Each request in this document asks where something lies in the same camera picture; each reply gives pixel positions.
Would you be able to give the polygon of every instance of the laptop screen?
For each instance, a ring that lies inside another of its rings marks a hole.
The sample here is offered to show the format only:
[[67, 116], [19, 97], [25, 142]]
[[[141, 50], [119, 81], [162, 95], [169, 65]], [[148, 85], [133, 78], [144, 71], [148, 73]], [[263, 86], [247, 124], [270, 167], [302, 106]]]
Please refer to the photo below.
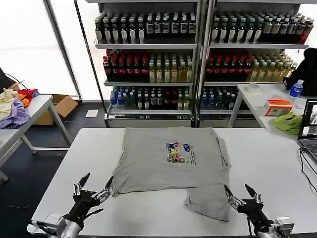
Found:
[[317, 138], [317, 99], [307, 99], [299, 139]]

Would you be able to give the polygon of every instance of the paper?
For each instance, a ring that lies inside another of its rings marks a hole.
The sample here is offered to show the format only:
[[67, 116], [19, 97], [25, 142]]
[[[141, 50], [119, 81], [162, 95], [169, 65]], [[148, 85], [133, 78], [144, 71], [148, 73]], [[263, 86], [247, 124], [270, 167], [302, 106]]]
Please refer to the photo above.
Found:
[[86, 117], [87, 118], [95, 118], [98, 114], [98, 110], [88, 110]]

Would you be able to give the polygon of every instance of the laptop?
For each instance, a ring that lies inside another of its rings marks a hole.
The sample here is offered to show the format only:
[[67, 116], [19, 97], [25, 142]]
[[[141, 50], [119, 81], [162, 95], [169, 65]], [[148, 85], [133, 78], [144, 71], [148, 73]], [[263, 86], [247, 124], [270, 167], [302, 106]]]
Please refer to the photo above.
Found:
[[317, 160], [317, 98], [306, 101], [298, 141]]

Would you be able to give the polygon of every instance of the cardboard box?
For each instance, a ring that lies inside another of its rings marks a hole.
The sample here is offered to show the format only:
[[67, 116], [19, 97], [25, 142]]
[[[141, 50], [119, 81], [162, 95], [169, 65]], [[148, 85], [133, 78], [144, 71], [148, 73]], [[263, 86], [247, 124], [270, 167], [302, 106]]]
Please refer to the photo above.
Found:
[[267, 100], [265, 107], [267, 109], [266, 116], [281, 116], [293, 109], [290, 101], [283, 99]]
[[[71, 111], [78, 105], [78, 103], [73, 100], [68, 95], [58, 95], [54, 94], [52, 99], [53, 104], [56, 107], [58, 114], [61, 118], [67, 117]], [[38, 118], [33, 125], [53, 125], [54, 120], [49, 111], [43, 112], [43, 114]]]

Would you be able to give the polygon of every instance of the orange box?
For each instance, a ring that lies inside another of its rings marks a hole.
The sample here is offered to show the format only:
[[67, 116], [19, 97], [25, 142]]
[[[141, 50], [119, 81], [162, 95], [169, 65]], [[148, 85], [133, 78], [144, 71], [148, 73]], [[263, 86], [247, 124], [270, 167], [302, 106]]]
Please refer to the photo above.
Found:
[[267, 108], [266, 116], [281, 116], [293, 109], [290, 101], [283, 99], [267, 100], [265, 107]]

